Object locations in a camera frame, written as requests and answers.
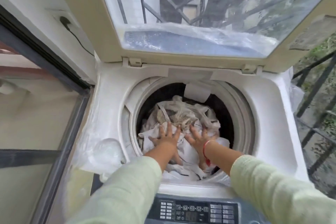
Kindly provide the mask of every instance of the electrical outlet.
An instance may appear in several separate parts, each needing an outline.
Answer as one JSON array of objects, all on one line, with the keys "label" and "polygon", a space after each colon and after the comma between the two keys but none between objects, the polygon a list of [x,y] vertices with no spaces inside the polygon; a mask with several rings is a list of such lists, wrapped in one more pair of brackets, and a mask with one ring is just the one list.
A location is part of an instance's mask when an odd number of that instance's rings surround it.
[{"label": "electrical outlet", "polygon": [[75,28],[80,28],[81,26],[79,25],[78,21],[76,18],[68,11],[65,10],[59,10],[59,9],[46,9],[53,17],[54,19],[61,24],[60,22],[60,17],[64,16],[66,17],[70,22],[71,26]]}]

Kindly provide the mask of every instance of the red thread bracelet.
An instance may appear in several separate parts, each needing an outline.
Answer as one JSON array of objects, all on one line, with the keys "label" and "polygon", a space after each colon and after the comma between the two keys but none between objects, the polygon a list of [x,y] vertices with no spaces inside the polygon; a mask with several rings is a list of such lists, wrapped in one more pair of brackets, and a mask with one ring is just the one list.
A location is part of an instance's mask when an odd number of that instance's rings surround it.
[{"label": "red thread bracelet", "polygon": [[206,141],[206,142],[203,144],[203,156],[204,156],[204,158],[205,158],[205,163],[206,163],[207,166],[209,167],[209,166],[211,165],[211,162],[210,162],[210,160],[209,160],[209,159],[205,156],[205,154],[204,154],[205,146],[207,145],[208,142],[210,142],[210,140],[209,140],[209,141]]}]

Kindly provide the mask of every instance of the top-load washing machine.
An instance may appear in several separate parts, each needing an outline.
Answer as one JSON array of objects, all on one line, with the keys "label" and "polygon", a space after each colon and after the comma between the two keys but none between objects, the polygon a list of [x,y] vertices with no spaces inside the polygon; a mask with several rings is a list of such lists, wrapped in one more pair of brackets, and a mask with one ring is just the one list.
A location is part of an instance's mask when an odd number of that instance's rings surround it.
[{"label": "top-load washing machine", "polygon": [[[108,175],[136,160],[142,120],[188,88],[215,111],[231,148],[308,181],[290,68],[336,31],[333,1],[66,0],[99,73],[75,164]],[[161,205],[173,208],[171,218],[160,218]],[[264,221],[217,171],[196,182],[164,179],[147,222],[217,222],[211,214],[219,208],[233,211],[222,223]]]}]

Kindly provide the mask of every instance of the power cord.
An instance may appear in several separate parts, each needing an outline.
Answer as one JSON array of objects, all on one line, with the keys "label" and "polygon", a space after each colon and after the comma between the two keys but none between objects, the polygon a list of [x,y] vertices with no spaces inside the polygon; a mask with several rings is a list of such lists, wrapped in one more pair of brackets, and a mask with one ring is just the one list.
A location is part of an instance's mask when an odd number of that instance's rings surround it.
[{"label": "power cord", "polygon": [[94,56],[91,52],[89,52],[81,43],[81,41],[78,39],[78,37],[70,30],[69,28],[69,24],[71,24],[71,22],[69,21],[69,19],[67,17],[61,16],[59,18],[59,21],[63,24],[63,26],[66,28],[67,31],[69,31],[79,42],[79,44],[81,45],[81,47],[86,50],[88,53],[90,53],[92,56]]}]

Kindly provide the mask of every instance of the light green sleeve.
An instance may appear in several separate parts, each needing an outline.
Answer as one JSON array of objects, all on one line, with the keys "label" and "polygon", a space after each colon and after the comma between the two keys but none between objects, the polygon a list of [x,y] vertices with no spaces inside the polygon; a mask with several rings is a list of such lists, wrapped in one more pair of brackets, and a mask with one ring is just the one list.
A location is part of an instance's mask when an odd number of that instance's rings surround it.
[{"label": "light green sleeve", "polygon": [[336,201],[312,184],[285,176],[255,157],[238,158],[231,169],[236,193],[272,224],[336,223]]},{"label": "light green sleeve", "polygon": [[161,178],[156,160],[139,157],[115,171],[67,224],[144,224]]}]

